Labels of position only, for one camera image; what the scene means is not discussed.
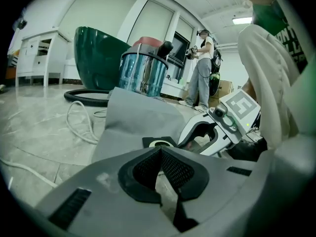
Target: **ceiling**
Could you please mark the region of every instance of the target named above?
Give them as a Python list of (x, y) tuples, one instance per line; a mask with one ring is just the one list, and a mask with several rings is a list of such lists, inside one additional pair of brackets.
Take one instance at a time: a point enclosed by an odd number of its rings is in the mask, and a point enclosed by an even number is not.
[(236, 44), (239, 32), (247, 25), (234, 25), (233, 18), (251, 17), (249, 0), (176, 0), (185, 4), (211, 31), (218, 44)]

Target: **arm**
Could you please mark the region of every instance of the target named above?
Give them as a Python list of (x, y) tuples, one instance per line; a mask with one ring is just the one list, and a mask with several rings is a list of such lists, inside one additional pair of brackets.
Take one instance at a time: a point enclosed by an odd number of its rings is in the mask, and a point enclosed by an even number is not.
[(248, 81), (242, 87), (242, 90), (245, 91), (249, 96), (251, 96), (253, 98), (253, 100), (257, 101), (256, 92), (253, 88), (253, 85), (252, 85), (250, 79), (248, 79)]
[(198, 53), (207, 53), (211, 50), (211, 43), (210, 42), (207, 42), (206, 45), (201, 48), (201, 49), (198, 49), (197, 52)]

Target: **white cabinet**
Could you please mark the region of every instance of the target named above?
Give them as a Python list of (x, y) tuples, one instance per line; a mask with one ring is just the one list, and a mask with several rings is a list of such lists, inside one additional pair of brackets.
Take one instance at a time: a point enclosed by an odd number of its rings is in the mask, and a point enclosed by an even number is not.
[(24, 37), (16, 67), (16, 87), (19, 77), (33, 76), (43, 76), (44, 87), (47, 87), (49, 73), (59, 74), (62, 84), (69, 42), (58, 29)]

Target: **red lid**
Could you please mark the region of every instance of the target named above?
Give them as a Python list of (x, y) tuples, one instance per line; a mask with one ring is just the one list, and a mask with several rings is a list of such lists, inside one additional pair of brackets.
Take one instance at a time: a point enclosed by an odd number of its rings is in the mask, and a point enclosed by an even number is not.
[(138, 45), (140, 43), (151, 45), (153, 47), (160, 47), (163, 44), (160, 40), (152, 37), (141, 37), (137, 42), (134, 43), (133, 46)]

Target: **marble floor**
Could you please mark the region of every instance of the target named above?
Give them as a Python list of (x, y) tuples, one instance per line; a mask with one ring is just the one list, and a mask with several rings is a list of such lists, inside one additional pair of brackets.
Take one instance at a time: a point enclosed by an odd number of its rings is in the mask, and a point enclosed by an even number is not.
[[(80, 88), (80, 85), (67, 84), (50, 85), (48, 88), (33, 85), (10, 88), (8, 92), (0, 94), (0, 157), (26, 165), (57, 185), (89, 165), (95, 145), (75, 136), (65, 122), (70, 103), (63, 95), (68, 90)], [(177, 101), (165, 99), (165, 102), (177, 108), (185, 121), (199, 114), (192, 108), (179, 105)], [(106, 120), (92, 115), (99, 109), (87, 107), (97, 137), (101, 136)], [(80, 134), (88, 134), (87, 119), (80, 106), (73, 106), (69, 122)], [(260, 138), (257, 133), (251, 133), (249, 137), (245, 139), (256, 141)], [(196, 138), (200, 146), (208, 141), (208, 138)], [(23, 169), (1, 162), (0, 170), (6, 183), (9, 185), (11, 182), (11, 192), (31, 206), (35, 206), (52, 190), (50, 185)], [(160, 189), (170, 189), (170, 185), (163, 182), (163, 177)]]

